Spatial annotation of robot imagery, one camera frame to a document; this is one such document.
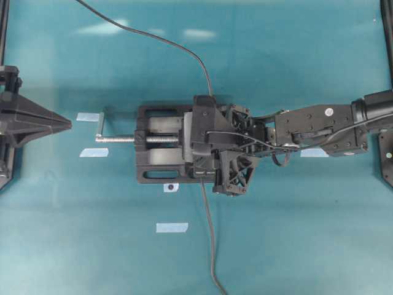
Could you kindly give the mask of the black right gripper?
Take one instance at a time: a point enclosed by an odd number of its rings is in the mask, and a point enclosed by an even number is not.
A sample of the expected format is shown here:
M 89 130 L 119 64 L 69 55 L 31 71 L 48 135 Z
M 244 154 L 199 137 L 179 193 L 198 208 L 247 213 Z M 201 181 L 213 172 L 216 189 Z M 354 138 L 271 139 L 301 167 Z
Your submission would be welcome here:
M 230 134 L 227 134 L 229 151 L 217 154 L 219 166 L 212 188 L 214 193 L 239 196 L 247 192 L 256 169 L 255 156 L 269 157 L 276 153 L 273 148 L 276 146 L 274 116 L 275 114 L 253 117 L 248 108 L 235 104 L 227 106 L 227 120 L 232 125 Z M 214 172 L 214 156 L 196 156 L 193 170 Z

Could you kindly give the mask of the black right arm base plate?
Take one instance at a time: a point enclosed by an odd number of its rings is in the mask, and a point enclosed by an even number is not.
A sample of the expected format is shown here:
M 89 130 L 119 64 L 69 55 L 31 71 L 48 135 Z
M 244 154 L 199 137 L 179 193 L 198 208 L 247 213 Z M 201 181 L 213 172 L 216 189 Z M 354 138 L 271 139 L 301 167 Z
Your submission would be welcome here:
M 382 177 L 392 187 L 392 131 L 378 135 L 378 147 Z

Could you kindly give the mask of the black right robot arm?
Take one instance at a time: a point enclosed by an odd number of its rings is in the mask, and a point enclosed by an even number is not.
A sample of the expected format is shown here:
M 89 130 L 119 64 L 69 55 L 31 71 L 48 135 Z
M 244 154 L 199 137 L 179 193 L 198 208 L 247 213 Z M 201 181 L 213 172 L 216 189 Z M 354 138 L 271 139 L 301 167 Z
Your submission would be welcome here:
M 190 147 L 193 175 L 213 191 L 241 195 L 264 157 L 284 167 L 291 153 L 320 148 L 331 157 L 367 151 L 367 135 L 392 128 L 392 92 L 372 93 L 349 104 L 318 104 L 254 117 L 248 109 L 193 101 Z

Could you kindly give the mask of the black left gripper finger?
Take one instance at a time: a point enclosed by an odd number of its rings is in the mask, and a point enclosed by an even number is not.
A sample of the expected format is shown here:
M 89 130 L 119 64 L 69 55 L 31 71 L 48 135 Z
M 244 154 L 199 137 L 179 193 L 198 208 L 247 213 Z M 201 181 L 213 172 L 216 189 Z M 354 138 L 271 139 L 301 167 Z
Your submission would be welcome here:
M 6 93 L 6 140 L 12 147 L 72 128 L 70 120 L 16 93 Z

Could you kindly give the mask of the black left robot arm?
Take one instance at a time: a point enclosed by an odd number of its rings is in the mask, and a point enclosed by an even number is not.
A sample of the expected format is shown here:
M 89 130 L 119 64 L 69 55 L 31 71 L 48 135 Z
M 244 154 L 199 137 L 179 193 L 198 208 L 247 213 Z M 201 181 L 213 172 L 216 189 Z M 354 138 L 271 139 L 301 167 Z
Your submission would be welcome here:
M 26 143 L 72 128 L 67 118 L 20 95 L 15 66 L 1 66 L 1 188 L 14 176 L 17 149 Z

